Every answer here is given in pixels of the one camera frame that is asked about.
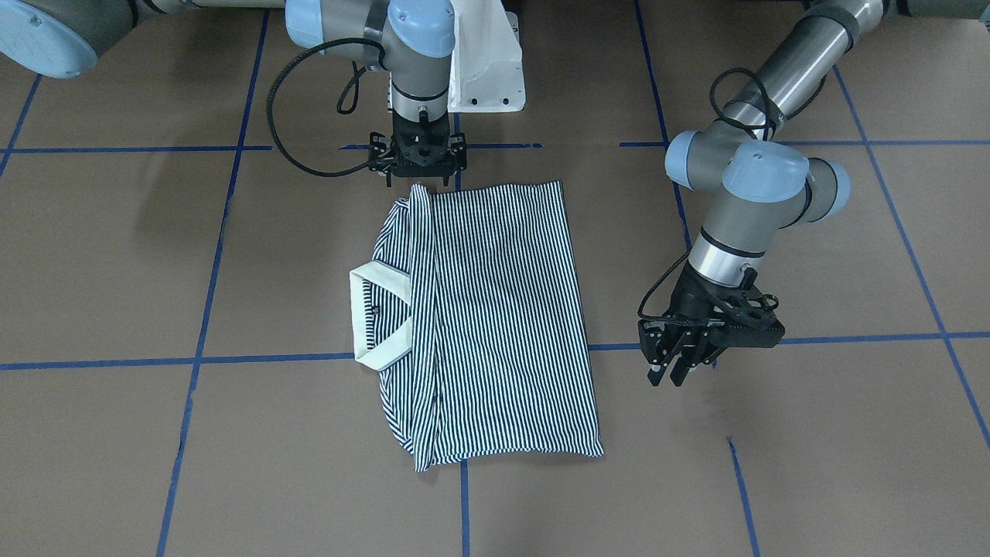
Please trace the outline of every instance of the white mounting bracket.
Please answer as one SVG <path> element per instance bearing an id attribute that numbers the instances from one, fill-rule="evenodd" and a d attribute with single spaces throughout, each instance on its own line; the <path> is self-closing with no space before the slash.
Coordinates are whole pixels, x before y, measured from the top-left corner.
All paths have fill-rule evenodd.
<path id="1" fill-rule="evenodd" d="M 526 106 L 519 19 L 501 0 L 450 0 L 454 13 L 450 112 L 518 112 Z"/>

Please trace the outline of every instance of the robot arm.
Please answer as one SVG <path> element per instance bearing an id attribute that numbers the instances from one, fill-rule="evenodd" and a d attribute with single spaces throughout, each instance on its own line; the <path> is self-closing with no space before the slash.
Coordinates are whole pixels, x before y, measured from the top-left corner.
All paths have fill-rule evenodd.
<path id="1" fill-rule="evenodd" d="M 327 177 L 368 167 L 386 175 L 389 184 L 393 174 L 438 176 L 446 183 L 466 168 L 464 137 L 450 134 L 447 113 L 454 50 L 449 0 L 0 0 L 0 50 L 44 75 L 75 77 L 142 21 L 209 7 L 284 7 L 290 37 L 309 49 L 283 70 L 268 103 L 275 146 L 296 167 Z M 371 134 L 368 162 L 358 168 L 306 167 L 285 151 L 275 132 L 272 102 L 281 80 L 319 52 L 390 72 L 393 133 Z"/>
<path id="2" fill-rule="evenodd" d="M 773 312 L 778 301 L 756 288 L 757 270 L 778 229 L 837 213 L 848 200 L 850 183 L 837 163 L 807 159 L 769 140 L 814 99 L 859 37 L 895 12 L 985 19 L 990 7 L 985 0 L 819 2 L 758 72 L 735 68 L 716 79 L 711 97 L 718 120 L 704 132 L 684 132 L 671 142 L 667 174 L 689 189 L 715 195 L 715 203 L 686 255 L 667 310 L 644 314 L 659 282 L 641 304 L 640 344 L 654 386 L 668 369 L 680 386 L 690 370 L 711 364 L 727 348 L 771 348 L 783 337 L 784 326 Z M 751 80 L 720 109 L 715 88 L 732 72 Z"/>

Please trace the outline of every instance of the striped shirt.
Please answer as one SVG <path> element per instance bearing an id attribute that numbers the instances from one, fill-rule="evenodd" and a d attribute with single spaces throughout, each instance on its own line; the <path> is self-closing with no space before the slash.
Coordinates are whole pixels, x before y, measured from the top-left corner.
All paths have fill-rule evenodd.
<path id="1" fill-rule="evenodd" d="M 414 185 L 372 259 L 408 277 L 409 302 L 363 280 L 355 348 L 374 350 L 410 320 L 408 353 L 379 372 L 386 420 L 417 472 L 514 451 L 603 454 L 559 182 L 440 195 Z"/>

